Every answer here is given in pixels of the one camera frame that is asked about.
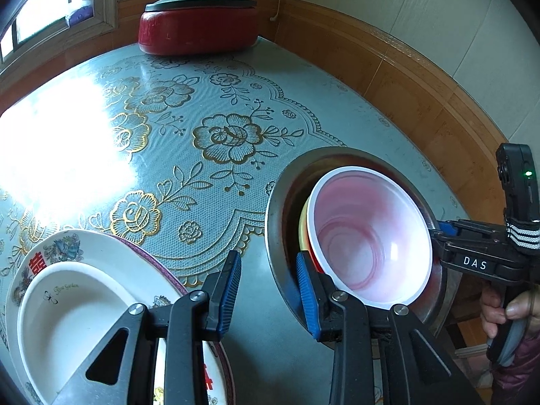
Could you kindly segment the person's right hand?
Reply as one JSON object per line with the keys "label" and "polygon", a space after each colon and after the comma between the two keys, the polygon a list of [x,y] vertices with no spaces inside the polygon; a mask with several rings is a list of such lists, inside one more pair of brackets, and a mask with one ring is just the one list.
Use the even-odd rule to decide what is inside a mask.
{"label": "person's right hand", "polygon": [[526,319],[527,338],[539,334],[538,286],[534,290],[519,294],[503,308],[501,294],[491,285],[486,285],[482,289],[480,305],[482,329],[488,338],[494,339],[497,336],[499,325],[520,319]]}

